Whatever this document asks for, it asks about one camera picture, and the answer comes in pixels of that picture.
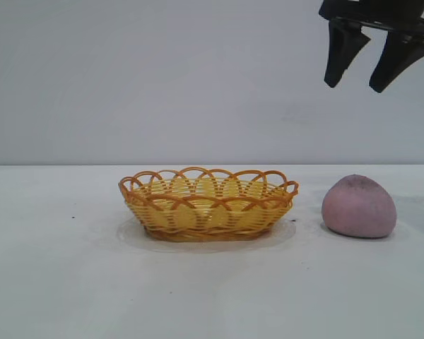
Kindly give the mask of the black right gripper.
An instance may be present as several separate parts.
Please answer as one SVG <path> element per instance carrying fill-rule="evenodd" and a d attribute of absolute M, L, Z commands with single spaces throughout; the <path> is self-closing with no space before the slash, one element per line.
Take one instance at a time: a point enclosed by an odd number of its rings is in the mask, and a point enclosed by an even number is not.
<path fill-rule="evenodd" d="M 369 86 L 383 92 L 403 71 L 424 57 L 424 1 L 323 1 L 319 15 L 329 21 L 329 54 L 324 82 L 335 88 L 370 41 L 362 26 L 389 31 Z"/>

